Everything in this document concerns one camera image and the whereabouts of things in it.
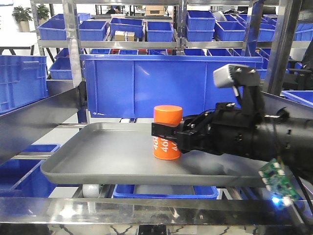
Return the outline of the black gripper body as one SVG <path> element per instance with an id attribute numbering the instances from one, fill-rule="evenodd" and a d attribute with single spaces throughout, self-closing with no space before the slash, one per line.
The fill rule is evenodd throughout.
<path id="1" fill-rule="evenodd" d="M 234 103 L 219 102 L 213 112 L 185 117 L 183 126 L 176 131 L 176 144 L 182 153 L 199 150 L 215 155 L 251 155 L 261 114 L 246 115 Z"/>

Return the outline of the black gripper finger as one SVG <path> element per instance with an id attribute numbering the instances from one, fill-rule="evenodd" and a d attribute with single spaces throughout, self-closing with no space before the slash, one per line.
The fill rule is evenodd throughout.
<path id="1" fill-rule="evenodd" d="M 153 122 L 151 125 L 151 135 L 160 138 L 173 138 L 179 130 L 179 124 L 166 124 Z"/>

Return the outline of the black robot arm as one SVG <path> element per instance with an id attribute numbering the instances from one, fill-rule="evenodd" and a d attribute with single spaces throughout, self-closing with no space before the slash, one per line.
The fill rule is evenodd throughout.
<path id="1" fill-rule="evenodd" d="M 184 117 L 180 106 L 159 105 L 152 136 L 171 141 L 181 153 L 197 150 L 266 162 L 276 158 L 300 171 L 313 170 L 313 121 L 292 118 L 285 109 L 273 116 L 247 116 L 235 103 L 220 102 Z"/>

